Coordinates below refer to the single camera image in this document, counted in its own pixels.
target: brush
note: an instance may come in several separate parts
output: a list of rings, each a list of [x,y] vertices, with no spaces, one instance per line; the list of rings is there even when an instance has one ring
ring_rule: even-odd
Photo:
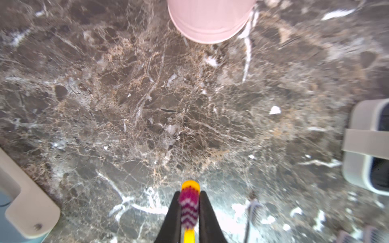
[[[251,199],[251,203],[248,207],[248,217],[247,217],[247,224],[246,224],[243,243],[249,242],[250,228],[258,224],[261,207],[262,205],[257,201],[257,199]]]
[[[200,195],[200,185],[187,180],[181,186],[181,193],[178,199],[181,205],[181,226],[185,229],[184,243],[195,243],[194,227],[198,219],[198,201]]]
[[[334,243],[362,243],[361,241],[354,239],[349,233],[346,231],[340,230],[338,233],[338,237]]]
[[[389,232],[379,231],[373,226],[366,226],[363,231],[363,238],[365,243],[388,243]]]

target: white plastic object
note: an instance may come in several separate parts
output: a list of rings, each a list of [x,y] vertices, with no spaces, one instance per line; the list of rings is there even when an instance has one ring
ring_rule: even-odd
[[[6,219],[26,239],[49,233],[60,218],[60,208],[0,149],[0,190],[12,198]]]
[[[351,184],[389,196],[389,191],[373,187],[370,173],[373,157],[389,159],[389,132],[377,131],[382,110],[389,99],[359,102],[351,113],[343,148],[343,176]]]

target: white container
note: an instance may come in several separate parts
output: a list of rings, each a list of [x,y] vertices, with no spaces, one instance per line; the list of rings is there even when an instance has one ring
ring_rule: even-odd
[[[255,0],[168,0],[170,18],[188,39],[223,42],[243,28]]]
[[[380,195],[389,191],[376,189],[371,182],[373,157],[389,159],[389,132],[378,131],[383,109],[389,99],[359,102],[351,113],[350,126],[346,129],[343,148],[343,176],[351,184]]]

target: pink cup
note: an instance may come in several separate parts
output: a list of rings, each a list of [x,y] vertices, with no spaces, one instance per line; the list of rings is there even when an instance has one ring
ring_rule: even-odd
[[[213,44],[234,36],[249,19],[255,0],[168,0],[170,18],[188,39]]]

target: dark marble surface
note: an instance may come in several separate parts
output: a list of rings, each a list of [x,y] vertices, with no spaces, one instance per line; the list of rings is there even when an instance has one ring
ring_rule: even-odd
[[[336,9],[356,10],[321,20]],[[352,107],[389,97],[389,2],[258,1],[250,25],[201,45],[165,1],[0,2],[0,146],[61,208],[45,242],[153,242],[190,178],[229,242],[252,191],[253,242],[388,227],[389,199],[339,161]]]

